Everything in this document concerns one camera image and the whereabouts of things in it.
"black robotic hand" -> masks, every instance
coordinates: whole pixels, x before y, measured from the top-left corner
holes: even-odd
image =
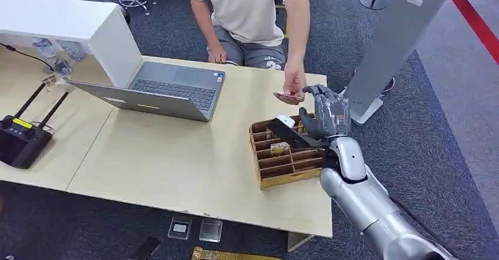
[[[315,118],[308,116],[305,108],[300,108],[300,118],[308,135],[313,139],[324,139],[348,135],[351,127],[348,99],[323,85],[310,85],[303,88],[314,96]]]

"black phone on floor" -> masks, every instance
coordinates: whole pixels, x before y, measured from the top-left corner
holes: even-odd
[[[147,260],[158,249],[160,243],[159,239],[149,236],[128,259]]]

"table leg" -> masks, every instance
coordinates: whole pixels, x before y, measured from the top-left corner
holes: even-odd
[[[302,244],[312,239],[313,235],[299,234],[297,232],[288,232],[288,252],[291,252]]]

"man's arm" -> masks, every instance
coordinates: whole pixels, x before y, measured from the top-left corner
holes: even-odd
[[[211,22],[211,14],[208,8],[208,0],[191,0],[191,7],[209,47],[209,61],[213,63],[224,63],[227,53],[222,47],[215,28]]]
[[[308,0],[286,0],[284,2],[288,15],[288,60],[284,68],[285,94],[302,95],[301,89],[306,86],[303,60],[307,50],[308,31],[310,29],[310,3]]]

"laptop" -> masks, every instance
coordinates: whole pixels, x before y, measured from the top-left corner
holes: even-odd
[[[68,81],[121,109],[209,122],[225,73],[157,62],[144,62],[128,89]]]

